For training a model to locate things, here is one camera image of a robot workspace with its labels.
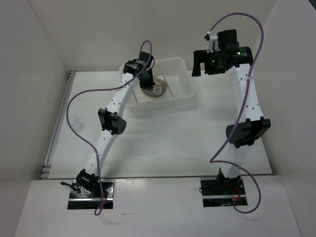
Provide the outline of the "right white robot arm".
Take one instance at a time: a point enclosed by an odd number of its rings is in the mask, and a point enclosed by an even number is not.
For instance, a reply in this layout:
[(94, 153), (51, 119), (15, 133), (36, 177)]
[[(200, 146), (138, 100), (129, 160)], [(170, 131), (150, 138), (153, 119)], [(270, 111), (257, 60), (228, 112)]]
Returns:
[(229, 157), (219, 169), (216, 182), (218, 192), (227, 194), (240, 180), (241, 166), (250, 147), (270, 128), (271, 121), (264, 117), (259, 105), (252, 73), (253, 56), (249, 47), (214, 52), (196, 50), (194, 77), (201, 75), (201, 64), (204, 64), (205, 74), (228, 73), (237, 103), (237, 120), (226, 127), (224, 146), (230, 148)]

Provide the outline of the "translucent white plastic bin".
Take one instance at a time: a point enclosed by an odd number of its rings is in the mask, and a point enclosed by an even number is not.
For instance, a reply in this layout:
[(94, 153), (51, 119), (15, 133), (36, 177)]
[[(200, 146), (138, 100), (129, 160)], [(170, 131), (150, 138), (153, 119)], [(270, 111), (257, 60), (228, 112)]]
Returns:
[(166, 91), (160, 97), (146, 95), (137, 86), (126, 103), (125, 111), (134, 115), (187, 108), (196, 102), (195, 88), (185, 61), (180, 57), (158, 59), (153, 76), (166, 82)]

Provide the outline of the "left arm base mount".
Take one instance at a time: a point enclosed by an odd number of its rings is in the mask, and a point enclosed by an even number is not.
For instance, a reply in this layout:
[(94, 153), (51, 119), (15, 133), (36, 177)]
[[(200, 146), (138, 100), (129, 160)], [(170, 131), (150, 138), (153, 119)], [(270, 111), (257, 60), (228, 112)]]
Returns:
[[(70, 188), (68, 210), (95, 209), (101, 204), (101, 191), (99, 185), (97, 185), (98, 190), (94, 194), (91, 194), (88, 191), (78, 188), (75, 180), (71, 183), (62, 181), (60, 184)], [(102, 179), (102, 186), (105, 198), (103, 209), (113, 209), (115, 182)]]

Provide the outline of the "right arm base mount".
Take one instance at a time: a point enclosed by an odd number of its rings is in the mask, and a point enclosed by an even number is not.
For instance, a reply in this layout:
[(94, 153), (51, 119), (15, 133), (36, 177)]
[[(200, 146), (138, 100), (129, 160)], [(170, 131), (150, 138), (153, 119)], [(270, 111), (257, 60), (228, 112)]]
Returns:
[(199, 192), (202, 195), (203, 207), (247, 206), (246, 192), (243, 180), (239, 179), (235, 185), (220, 188), (215, 177), (201, 178)]

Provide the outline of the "clear glass dish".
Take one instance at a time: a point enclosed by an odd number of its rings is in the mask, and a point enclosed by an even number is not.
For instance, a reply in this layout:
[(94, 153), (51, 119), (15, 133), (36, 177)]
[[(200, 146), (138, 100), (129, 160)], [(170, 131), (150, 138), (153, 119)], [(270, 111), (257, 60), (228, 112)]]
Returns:
[(162, 86), (162, 90), (165, 90), (165, 91), (166, 91), (166, 89), (167, 89), (167, 84), (166, 84), (166, 82), (165, 82), (164, 80), (155, 77), (155, 78), (154, 78), (154, 83), (155, 83), (155, 84), (160, 84), (160, 85)]
[(158, 98), (157, 96), (155, 96), (155, 95), (153, 94), (152, 90), (149, 90), (149, 89), (142, 89), (142, 92), (143, 92), (145, 95), (149, 96), (149, 97)]

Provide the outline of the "small clear glass cup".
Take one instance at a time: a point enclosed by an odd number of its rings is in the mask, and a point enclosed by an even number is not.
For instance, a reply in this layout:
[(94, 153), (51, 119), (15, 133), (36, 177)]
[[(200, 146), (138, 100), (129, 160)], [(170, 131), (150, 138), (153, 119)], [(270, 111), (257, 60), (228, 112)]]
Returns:
[(80, 121), (79, 117), (76, 115), (69, 116), (69, 121), (67, 122), (67, 124), (75, 132), (79, 132), (81, 130), (81, 121)]
[(152, 92), (157, 97), (161, 96), (162, 95), (162, 86), (160, 84), (155, 84), (153, 86)]

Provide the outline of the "square white black-rimmed plate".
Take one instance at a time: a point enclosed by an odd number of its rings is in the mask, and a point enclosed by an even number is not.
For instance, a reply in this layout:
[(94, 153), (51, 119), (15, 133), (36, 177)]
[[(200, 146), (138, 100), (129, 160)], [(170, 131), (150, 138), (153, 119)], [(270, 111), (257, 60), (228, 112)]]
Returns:
[(139, 104), (139, 103), (144, 103), (144, 102), (149, 102), (149, 101), (155, 101), (155, 100), (164, 100), (164, 99), (171, 99), (173, 98), (173, 95), (169, 89), (168, 86), (166, 86), (166, 91), (164, 92), (164, 94), (160, 97), (151, 97), (147, 94), (145, 94), (140, 86), (138, 85), (134, 91), (133, 94), (131, 95), (130, 99), (128, 100), (128, 102), (130, 104)]

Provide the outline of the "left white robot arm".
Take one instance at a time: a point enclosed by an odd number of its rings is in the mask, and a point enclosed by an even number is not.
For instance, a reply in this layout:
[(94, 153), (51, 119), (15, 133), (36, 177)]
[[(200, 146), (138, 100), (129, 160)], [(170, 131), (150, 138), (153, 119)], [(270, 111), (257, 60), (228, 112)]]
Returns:
[(122, 74), (119, 89), (116, 90), (109, 104), (98, 111), (102, 131), (95, 154), (99, 160), (90, 158), (85, 168), (76, 177), (78, 188), (89, 198), (101, 194), (99, 178), (102, 165), (112, 144), (126, 129), (127, 122), (122, 118), (122, 115), (128, 99), (139, 82), (152, 79), (153, 73), (151, 69), (147, 69), (136, 79), (132, 78), (133, 75), (130, 73)]

